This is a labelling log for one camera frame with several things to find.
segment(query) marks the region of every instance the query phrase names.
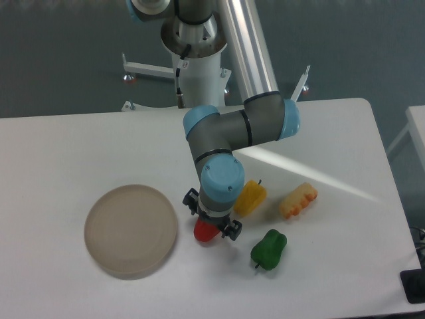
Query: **green bell pepper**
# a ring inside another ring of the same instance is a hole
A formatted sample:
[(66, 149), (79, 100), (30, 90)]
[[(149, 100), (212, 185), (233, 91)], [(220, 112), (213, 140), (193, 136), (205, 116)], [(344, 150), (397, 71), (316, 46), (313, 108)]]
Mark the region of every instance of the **green bell pepper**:
[(275, 268), (280, 261), (287, 241), (284, 234), (275, 229), (270, 229), (266, 236), (251, 250), (251, 259), (257, 263), (255, 268), (258, 268), (258, 266), (266, 270)]

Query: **silver metal tube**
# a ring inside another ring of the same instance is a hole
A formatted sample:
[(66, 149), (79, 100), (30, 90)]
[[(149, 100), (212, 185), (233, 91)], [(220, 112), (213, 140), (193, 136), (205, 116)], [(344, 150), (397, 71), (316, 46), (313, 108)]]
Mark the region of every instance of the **silver metal tube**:
[(254, 0), (218, 0), (243, 101), (278, 91)]

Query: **metal stand leg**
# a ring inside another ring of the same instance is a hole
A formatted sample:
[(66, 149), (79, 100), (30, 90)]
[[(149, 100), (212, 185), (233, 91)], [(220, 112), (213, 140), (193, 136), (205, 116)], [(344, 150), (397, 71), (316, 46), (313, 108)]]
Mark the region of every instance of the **metal stand leg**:
[[(174, 70), (172, 68), (165, 68), (164, 66), (155, 66), (150, 64), (141, 64), (141, 63), (135, 63), (135, 62), (128, 62), (126, 59), (126, 55), (122, 53), (122, 62), (123, 67), (126, 72), (126, 75), (124, 75), (124, 81), (125, 82), (133, 82), (135, 81), (135, 77), (133, 74), (142, 74), (146, 76), (156, 76), (159, 78), (168, 78), (170, 80), (175, 79)], [(232, 75), (232, 71), (222, 68), (220, 71), (220, 74), (217, 74), (217, 76), (220, 77), (219, 80), (219, 86), (218, 86), (218, 92), (220, 98), (218, 101), (218, 107), (226, 106), (224, 101), (224, 96), (227, 95), (230, 90), (227, 86), (228, 79), (230, 78), (230, 75)], [(152, 108), (147, 106), (140, 106), (138, 104), (134, 104), (135, 110), (151, 110)], [(130, 103), (127, 101), (123, 108), (123, 111), (129, 111), (130, 110)]]
[(291, 100), (293, 100), (294, 102), (297, 102), (301, 92), (307, 92), (309, 89), (308, 85), (306, 84), (309, 71), (310, 71), (310, 65), (307, 66), (307, 69), (305, 70), (303, 75), (301, 75), (301, 78), (299, 78), (299, 81), (297, 86), (295, 87), (294, 93), (292, 93)]
[(405, 127), (398, 133), (396, 138), (392, 141), (390, 146), (385, 150), (388, 161), (392, 161), (400, 150), (411, 140), (409, 134), (409, 124), (407, 123)]

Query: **toy pepper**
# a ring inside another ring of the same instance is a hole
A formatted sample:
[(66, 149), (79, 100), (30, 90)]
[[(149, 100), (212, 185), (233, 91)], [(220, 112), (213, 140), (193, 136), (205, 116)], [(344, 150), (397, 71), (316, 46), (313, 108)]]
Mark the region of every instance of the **toy pepper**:
[(253, 180), (246, 183), (234, 204), (233, 210), (235, 213), (242, 217), (248, 216), (266, 199), (267, 191), (260, 184), (261, 179), (258, 183)]
[(286, 236), (270, 229), (266, 236), (251, 250), (251, 259), (265, 270), (272, 270), (280, 262), (280, 256), (287, 243)]
[(197, 223), (195, 224), (195, 228), (193, 229), (195, 238), (202, 243), (209, 242), (214, 237), (216, 237), (219, 232), (220, 230), (217, 227), (201, 221), (199, 217)]

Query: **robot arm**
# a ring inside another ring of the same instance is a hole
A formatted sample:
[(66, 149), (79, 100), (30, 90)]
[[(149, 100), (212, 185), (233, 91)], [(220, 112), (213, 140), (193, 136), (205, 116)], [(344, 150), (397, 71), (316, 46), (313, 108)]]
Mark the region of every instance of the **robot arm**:
[[(129, 1), (154, 2), (158, 7), (164, 2)], [(199, 193), (190, 190), (183, 203), (203, 221), (216, 225), (223, 237), (235, 240), (242, 224), (231, 223), (230, 212), (244, 186), (244, 169), (232, 151), (296, 134), (299, 114), (295, 102), (283, 101), (278, 91), (254, 0), (216, 2), (244, 109), (220, 114), (215, 106), (202, 105), (187, 112), (183, 125), (201, 187)], [(169, 6), (174, 6), (179, 30), (183, 30), (204, 25), (213, 17), (212, 3), (212, 0), (178, 0)], [(208, 46), (204, 45), (199, 52), (205, 52), (205, 48)]]

